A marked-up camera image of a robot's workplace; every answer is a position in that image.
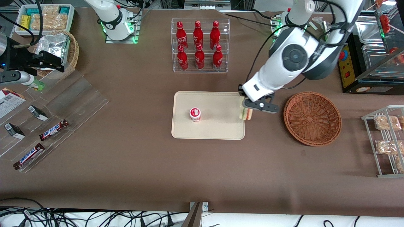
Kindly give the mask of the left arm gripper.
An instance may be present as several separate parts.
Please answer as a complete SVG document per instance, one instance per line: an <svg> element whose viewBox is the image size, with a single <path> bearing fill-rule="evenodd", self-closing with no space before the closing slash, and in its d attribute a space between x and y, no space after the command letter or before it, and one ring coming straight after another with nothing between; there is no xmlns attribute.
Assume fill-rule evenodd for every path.
<svg viewBox="0 0 404 227"><path fill-rule="evenodd" d="M250 80L248 80L248 82L239 84L238 93L241 97L247 96L249 100L255 102L258 99L275 92L274 89L265 87L259 76L260 72L257 72Z"/></svg>

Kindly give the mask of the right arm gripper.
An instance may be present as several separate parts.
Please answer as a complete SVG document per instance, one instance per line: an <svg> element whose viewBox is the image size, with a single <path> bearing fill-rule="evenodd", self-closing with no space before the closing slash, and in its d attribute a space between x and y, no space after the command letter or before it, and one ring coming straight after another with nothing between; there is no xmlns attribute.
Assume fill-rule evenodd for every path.
<svg viewBox="0 0 404 227"><path fill-rule="evenodd" d="M38 70L41 71L57 70L58 72L65 72L65 66L62 64L62 59L52 53L42 50L35 55L26 48L6 48L5 71L31 67L38 67Z"/></svg>

